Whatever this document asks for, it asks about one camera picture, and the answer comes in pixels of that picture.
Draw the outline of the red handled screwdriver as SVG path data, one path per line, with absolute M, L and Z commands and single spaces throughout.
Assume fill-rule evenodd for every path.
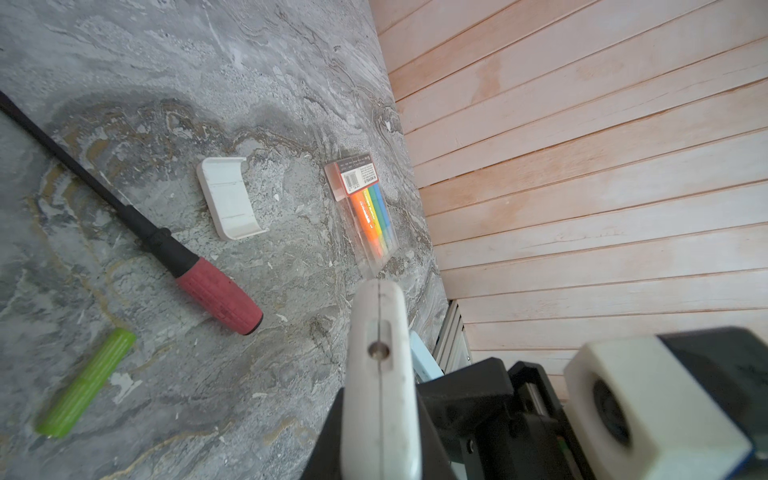
M 202 308 L 240 335 L 247 336 L 259 327 L 264 318 L 261 308 L 230 277 L 176 240 L 169 229 L 156 226 L 134 206 L 119 200 L 6 94 L 1 95 L 1 111 L 105 201 Z

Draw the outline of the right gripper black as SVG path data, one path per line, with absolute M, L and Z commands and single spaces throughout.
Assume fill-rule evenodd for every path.
M 748 437 L 752 451 L 724 479 L 767 475 L 767 346 L 720 327 L 656 336 Z M 544 368 L 490 358 L 421 385 L 450 459 L 471 479 L 598 479 Z

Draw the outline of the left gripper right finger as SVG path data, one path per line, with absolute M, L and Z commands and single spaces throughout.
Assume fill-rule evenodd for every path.
M 417 407 L 422 452 L 422 479 L 457 480 L 451 461 L 420 396 L 417 396 Z

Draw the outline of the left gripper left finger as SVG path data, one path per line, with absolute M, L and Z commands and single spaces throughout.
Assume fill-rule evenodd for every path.
M 340 451 L 344 389 L 333 401 L 301 480 L 341 480 Z

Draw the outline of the white battery cover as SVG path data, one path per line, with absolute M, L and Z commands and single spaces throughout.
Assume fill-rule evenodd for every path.
M 196 167 L 220 238 L 238 241 L 267 232 L 256 220 L 242 173 L 245 157 L 208 157 Z

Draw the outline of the white remote control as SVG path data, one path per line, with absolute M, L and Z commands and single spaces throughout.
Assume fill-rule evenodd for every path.
M 353 299 L 343 394 L 344 479 L 420 479 L 422 450 L 405 297 L 367 280 Z

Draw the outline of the green battery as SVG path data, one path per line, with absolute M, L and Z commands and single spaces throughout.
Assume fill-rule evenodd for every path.
M 132 332 L 122 328 L 113 330 L 48 410 L 36 432 L 52 438 L 67 436 L 135 341 L 136 335 Z

